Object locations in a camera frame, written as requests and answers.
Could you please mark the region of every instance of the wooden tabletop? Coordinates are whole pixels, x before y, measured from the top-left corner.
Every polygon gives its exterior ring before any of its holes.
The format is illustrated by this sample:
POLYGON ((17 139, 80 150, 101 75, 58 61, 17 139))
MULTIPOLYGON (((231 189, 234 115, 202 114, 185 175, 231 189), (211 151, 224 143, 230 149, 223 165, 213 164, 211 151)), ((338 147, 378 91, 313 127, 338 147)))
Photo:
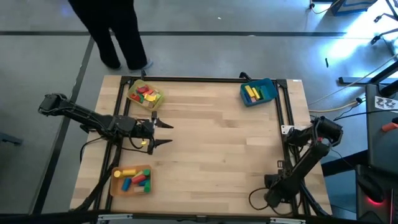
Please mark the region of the wooden tabletop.
MULTIPOLYGON (((113 113, 120 79, 120 76, 105 76, 96 112, 113 113)), ((309 125, 301 80, 287 80, 287 83, 295 124, 309 125)), ((239 95, 239 83, 150 84, 165 93, 158 117, 174 126, 174 129, 157 128, 155 138, 173 141, 159 146, 151 156, 122 151, 121 167, 152 166, 153 187, 148 195, 114 197, 111 210, 190 215, 275 215, 269 208, 254 210, 248 203, 249 192, 263 187, 264 174, 276 174, 277 161, 284 158, 275 101, 247 108, 239 95)), ((120 114, 123 113, 127 87, 120 114)), ((283 94, 280 95, 284 105, 283 94)), ((131 103, 129 116, 150 118, 150 112, 131 103)), ((88 141, 94 138, 98 138, 98 134, 90 134, 88 141)), ((105 147, 105 141, 86 147, 70 208, 79 206, 98 183, 105 147)), ((130 142, 125 141, 124 147, 131 148, 130 142)), ((306 176, 305 183, 316 201, 331 213, 320 163, 306 176)), ((104 208, 108 184, 103 190, 100 208, 104 208)), ((254 206, 266 204, 264 193, 266 190, 252 196, 254 206)), ((287 213, 291 209, 289 204, 282 203, 276 210, 287 213)))

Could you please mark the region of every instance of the shoe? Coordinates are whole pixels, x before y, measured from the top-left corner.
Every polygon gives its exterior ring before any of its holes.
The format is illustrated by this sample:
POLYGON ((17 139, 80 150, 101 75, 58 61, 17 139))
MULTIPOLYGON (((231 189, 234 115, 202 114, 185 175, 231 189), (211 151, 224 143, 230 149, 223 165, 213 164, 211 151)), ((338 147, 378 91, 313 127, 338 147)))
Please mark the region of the shoe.
POLYGON ((112 70, 120 70, 122 68, 122 65, 120 64, 120 62, 114 62, 114 63, 109 63, 109 62, 105 62, 105 60, 103 60, 101 58, 101 61, 110 69, 112 70))
POLYGON ((130 72, 145 70, 145 69, 151 67, 153 64, 154 64, 154 61, 151 58, 148 58, 147 59, 147 64, 144 67, 139 68, 139 69, 130 69, 130 72))

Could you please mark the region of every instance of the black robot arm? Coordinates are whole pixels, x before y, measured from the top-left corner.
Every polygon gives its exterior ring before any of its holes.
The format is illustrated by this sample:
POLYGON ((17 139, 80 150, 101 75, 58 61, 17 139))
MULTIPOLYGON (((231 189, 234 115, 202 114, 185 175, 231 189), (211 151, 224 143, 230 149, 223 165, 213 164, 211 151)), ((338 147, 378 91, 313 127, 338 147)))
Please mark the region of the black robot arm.
MULTIPOLYGON (((342 135, 342 127, 324 116, 315 118, 313 124, 304 130, 291 128, 284 136, 284 141, 298 147, 303 147, 311 141, 310 147, 291 170, 284 168, 279 175, 265 175, 264 179, 269 191, 264 195, 264 199, 268 205, 274 208, 282 201, 288 202, 298 194, 300 189, 305 188, 302 184, 304 177, 322 157, 329 153, 331 147, 340 143, 342 135)), ((313 198, 310 197, 307 189, 304 189, 304 192, 314 208, 316 204, 313 198)))
POLYGON ((161 122, 157 118, 156 112, 152 112, 151 120, 134 119, 128 116, 102 115, 75 104, 63 94, 53 93, 45 96, 39 107, 39 113, 46 116, 63 115, 71 118, 81 123, 80 127, 87 133, 90 130, 96 130, 99 135, 111 142, 116 142, 122 138, 148 139, 147 153, 150 155, 152 155, 154 148, 157 146, 172 141, 169 139, 154 139, 155 126, 173 128, 161 122))

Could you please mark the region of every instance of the white cable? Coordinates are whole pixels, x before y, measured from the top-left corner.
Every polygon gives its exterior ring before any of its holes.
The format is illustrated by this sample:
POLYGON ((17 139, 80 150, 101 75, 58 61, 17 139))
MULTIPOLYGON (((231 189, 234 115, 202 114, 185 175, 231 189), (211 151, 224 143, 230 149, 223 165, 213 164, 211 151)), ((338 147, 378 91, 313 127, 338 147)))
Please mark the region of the white cable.
POLYGON ((338 110, 346 108, 347 106, 352 106, 357 103, 358 103, 358 101, 353 101, 351 103, 348 103, 347 105, 340 106, 339 108, 333 108, 333 109, 328 109, 328 110, 308 110, 308 111, 312 112, 312 113, 327 113, 327 112, 332 112, 332 111, 338 111, 338 110))
POLYGON ((375 68, 373 71, 371 71, 370 73, 368 73, 368 74, 365 75, 364 77, 360 78, 359 80, 356 80, 355 82, 353 82, 353 83, 351 83, 351 84, 349 84, 349 85, 344 86, 344 88, 342 88, 342 89, 336 90, 336 91, 334 91, 333 93, 330 93, 329 95, 326 95, 326 96, 324 96, 324 97, 322 97, 322 98, 320 98, 320 99, 318 99, 318 100, 315 100, 314 102, 312 102, 312 103, 310 103, 310 104, 308 104, 308 105, 312 105, 312 104, 314 104, 314 103, 318 103, 319 101, 321 101, 321 100, 323 100, 323 99, 325 99, 325 98, 327 98, 327 97, 329 97, 329 96, 331 96, 331 95, 333 95, 333 94, 335 94, 335 93, 338 93, 338 92, 340 92, 341 90, 344 90, 344 89, 347 88, 347 87, 350 87, 350 86, 352 86, 352 85, 355 85, 355 83, 360 82, 360 81, 363 80, 364 78, 366 78, 366 77, 372 75, 372 73, 374 73, 375 71, 379 70, 381 67, 385 66, 385 64, 387 64, 389 61, 391 61, 391 60, 392 60, 394 57, 396 57, 396 56, 398 56, 398 54, 395 54, 395 55, 392 56, 389 60, 387 60, 387 61, 384 62, 382 65, 378 66, 378 67, 375 68))
POLYGON ((313 7, 311 8, 311 10, 312 10, 313 13, 315 13, 315 14, 321 14, 321 13, 326 12, 327 10, 329 10, 331 7, 335 6, 335 5, 336 5, 338 2, 340 2, 340 1, 341 1, 341 0, 335 1, 329 8, 327 8, 327 9, 321 11, 321 12, 315 12, 315 11, 313 10, 313 7))

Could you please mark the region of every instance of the concrete floor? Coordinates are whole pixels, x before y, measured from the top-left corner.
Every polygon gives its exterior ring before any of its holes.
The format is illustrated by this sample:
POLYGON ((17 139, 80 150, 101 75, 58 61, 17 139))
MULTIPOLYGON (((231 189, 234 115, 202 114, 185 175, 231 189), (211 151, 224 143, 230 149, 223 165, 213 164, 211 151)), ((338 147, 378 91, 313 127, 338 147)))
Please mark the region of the concrete floor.
MULTIPOLYGON (((60 118, 39 115, 37 108, 46 93, 71 93, 89 37, 68 36, 71 33, 67 32, 58 36, 4 35, 7 32, 3 31, 12 30, 85 28, 66 0, 3 0, 0 4, 0 131, 25 140, 21 147, 0 145, 0 213, 27 213, 60 124, 60 118)), ((147 55, 154 60, 147 74, 237 77, 245 71, 253 78, 302 79, 310 103, 341 88, 336 84, 338 77, 361 77, 392 56, 383 40, 369 45, 375 33, 396 26, 388 18, 377 25, 373 23, 376 15, 388 11, 384 1, 377 2, 367 13, 340 17, 329 12, 316 15, 306 11, 307 6, 307 1, 295 0, 136 0, 141 31, 263 32, 257 37, 142 36, 147 55), (300 36, 300 32, 321 32, 321 37, 300 36)), ((316 9, 327 7, 328 4, 317 4, 316 9)), ((124 62, 123 65, 118 72, 109 71, 94 46, 77 103, 93 109, 104 75, 130 74, 124 62)), ((311 109, 341 106, 363 92, 363 88, 352 87, 311 109)), ((361 105, 353 113, 364 110, 361 105)), ((340 113, 326 115, 334 118, 340 113)), ((336 151, 346 156, 366 149, 365 116, 339 123, 344 126, 345 135, 336 151)), ((44 212, 68 210, 79 169, 78 153, 85 141, 86 134, 71 122, 44 212)), ((322 162, 337 157, 331 152, 322 162)), ((344 210, 355 212, 352 172, 326 178, 326 186, 339 217, 344 216, 344 210)))

